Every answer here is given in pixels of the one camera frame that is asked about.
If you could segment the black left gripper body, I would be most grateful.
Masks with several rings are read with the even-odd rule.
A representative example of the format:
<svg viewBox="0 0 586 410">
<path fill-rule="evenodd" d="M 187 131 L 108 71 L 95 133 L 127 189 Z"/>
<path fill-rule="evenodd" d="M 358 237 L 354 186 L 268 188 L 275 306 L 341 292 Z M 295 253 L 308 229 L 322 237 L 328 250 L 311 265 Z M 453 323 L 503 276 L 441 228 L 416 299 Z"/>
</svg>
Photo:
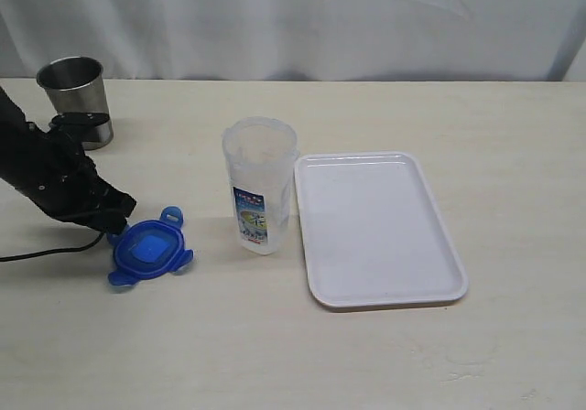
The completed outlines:
<svg viewBox="0 0 586 410">
<path fill-rule="evenodd" d="M 98 174 L 81 144 L 60 131 L 31 131 L 25 195 L 51 219 L 120 234 L 136 201 Z"/>
</svg>

